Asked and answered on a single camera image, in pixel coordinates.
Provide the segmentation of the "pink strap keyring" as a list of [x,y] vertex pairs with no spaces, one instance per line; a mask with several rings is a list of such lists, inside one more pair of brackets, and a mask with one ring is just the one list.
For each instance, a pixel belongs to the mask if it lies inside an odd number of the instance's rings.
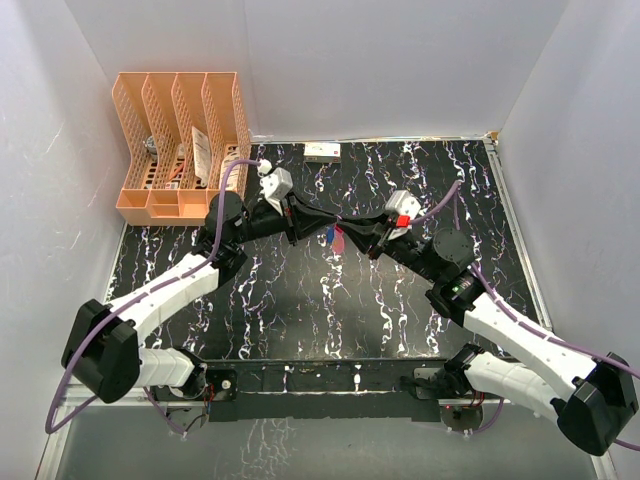
[[345,249],[345,239],[343,230],[335,226],[333,229],[334,237],[332,242],[332,249],[336,254],[341,254]]

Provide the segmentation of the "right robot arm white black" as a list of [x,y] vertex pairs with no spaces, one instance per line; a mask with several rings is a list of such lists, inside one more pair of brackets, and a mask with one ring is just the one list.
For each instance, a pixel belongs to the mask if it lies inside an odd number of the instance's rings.
[[416,239],[405,215],[342,219],[339,229],[370,259],[386,255],[431,282],[426,297],[452,320],[515,358],[466,346],[442,371],[447,388],[506,398],[555,422],[576,447],[602,456],[639,410],[637,370],[615,353],[572,345],[508,306],[474,266],[473,244],[455,228]]

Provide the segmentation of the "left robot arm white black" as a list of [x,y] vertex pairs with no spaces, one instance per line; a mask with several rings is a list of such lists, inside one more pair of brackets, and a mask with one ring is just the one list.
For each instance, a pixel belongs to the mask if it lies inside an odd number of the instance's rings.
[[61,359],[63,379],[76,378],[105,403],[142,387],[168,387],[197,398],[207,383],[202,361],[181,347],[150,349],[146,339],[194,300],[232,280],[247,259],[243,244],[280,233],[296,242],[337,218],[294,193],[262,199],[252,211],[235,192],[217,194],[195,247],[173,267],[108,304],[90,300],[80,307]]

